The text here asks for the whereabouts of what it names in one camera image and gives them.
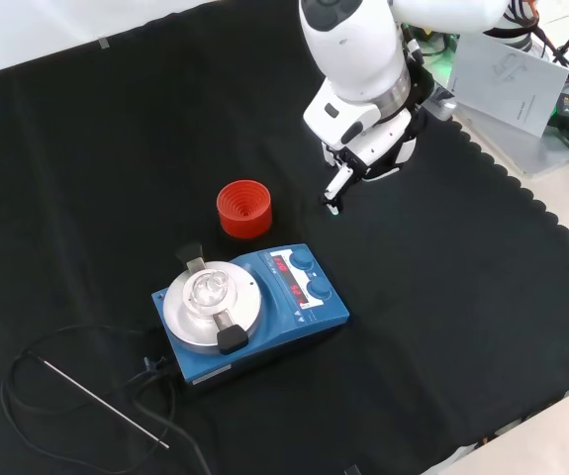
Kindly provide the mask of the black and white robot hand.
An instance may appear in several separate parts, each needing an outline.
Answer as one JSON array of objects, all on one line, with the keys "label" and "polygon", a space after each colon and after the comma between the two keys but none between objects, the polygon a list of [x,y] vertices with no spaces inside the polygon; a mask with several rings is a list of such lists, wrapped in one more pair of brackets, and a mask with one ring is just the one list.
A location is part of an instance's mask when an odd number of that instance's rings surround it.
[{"label": "black and white robot hand", "polygon": [[336,96],[326,80],[303,114],[321,141],[325,162],[335,176],[322,202],[333,215],[342,209],[346,190],[360,181],[375,181],[397,172],[417,144],[417,119],[402,109],[387,121],[371,103],[351,104]]}]

